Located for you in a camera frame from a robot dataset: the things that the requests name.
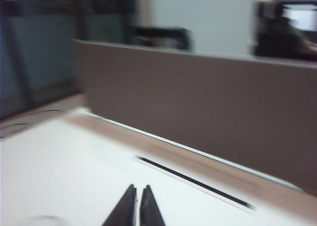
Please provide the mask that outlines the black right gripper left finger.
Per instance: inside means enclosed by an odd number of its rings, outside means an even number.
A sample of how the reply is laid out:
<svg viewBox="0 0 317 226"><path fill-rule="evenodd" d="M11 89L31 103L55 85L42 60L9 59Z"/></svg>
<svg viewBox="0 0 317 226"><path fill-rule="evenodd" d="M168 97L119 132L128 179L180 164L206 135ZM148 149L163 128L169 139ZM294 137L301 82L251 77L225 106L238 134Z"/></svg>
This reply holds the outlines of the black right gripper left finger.
<svg viewBox="0 0 317 226"><path fill-rule="evenodd" d="M137 189L131 184L128 186L102 226L135 226L136 203Z"/></svg>

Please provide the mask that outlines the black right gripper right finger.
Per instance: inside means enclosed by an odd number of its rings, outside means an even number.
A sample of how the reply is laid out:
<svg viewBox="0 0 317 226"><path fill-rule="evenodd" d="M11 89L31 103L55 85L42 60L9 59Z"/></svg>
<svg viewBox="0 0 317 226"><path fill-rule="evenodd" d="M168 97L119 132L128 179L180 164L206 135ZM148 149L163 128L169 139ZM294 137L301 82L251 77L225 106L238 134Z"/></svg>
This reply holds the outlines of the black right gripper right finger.
<svg viewBox="0 0 317 226"><path fill-rule="evenodd" d="M158 204L149 185L143 189L139 216L141 226L165 226Z"/></svg>

